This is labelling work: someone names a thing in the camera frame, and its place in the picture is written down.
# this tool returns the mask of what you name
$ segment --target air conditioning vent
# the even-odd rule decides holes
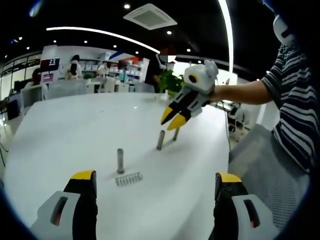
[[[175,20],[173,20],[172,17],[151,3],[131,11],[123,18],[148,30],[154,30],[178,24]]]

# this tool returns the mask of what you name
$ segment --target metal spring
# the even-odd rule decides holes
[[[136,182],[139,182],[143,179],[143,176],[140,172],[132,173],[132,174],[127,174],[124,176],[118,176],[115,178],[115,183],[119,186],[126,186],[130,184],[134,184]]]

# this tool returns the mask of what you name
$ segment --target metal pin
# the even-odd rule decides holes
[[[177,141],[179,129],[180,129],[180,127],[178,127],[178,128],[175,129],[174,136],[173,136],[173,141]]]
[[[164,143],[164,139],[165,139],[165,131],[161,130],[156,149],[158,149],[158,150],[162,149],[162,144]]]
[[[124,150],[122,148],[118,148],[117,158],[118,158],[118,169],[116,170],[116,172],[118,174],[123,174],[125,173],[125,168],[124,168]]]

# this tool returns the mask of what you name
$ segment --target cable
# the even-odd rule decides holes
[[[1,148],[0,148],[0,155],[1,155],[1,160],[2,160],[3,166],[6,167],[4,156],[2,156]]]
[[[225,109],[225,103],[222,100],[222,108],[224,111],[224,119],[225,119],[225,132],[226,132],[226,137],[228,138],[228,144],[229,144],[229,152],[231,152],[231,145],[230,145],[230,137],[229,137],[229,125],[228,125],[228,113]]]
[[[2,145],[2,143],[0,142],[0,146],[3,148],[3,150],[8,153],[9,151],[7,149],[5,149],[5,147]]]

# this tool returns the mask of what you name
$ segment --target striped shirt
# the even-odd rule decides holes
[[[281,45],[275,64],[261,79],[279,108],[280,121],[273,135],[284,150],[309,172],[317,160],[318,100],[305,54]]]

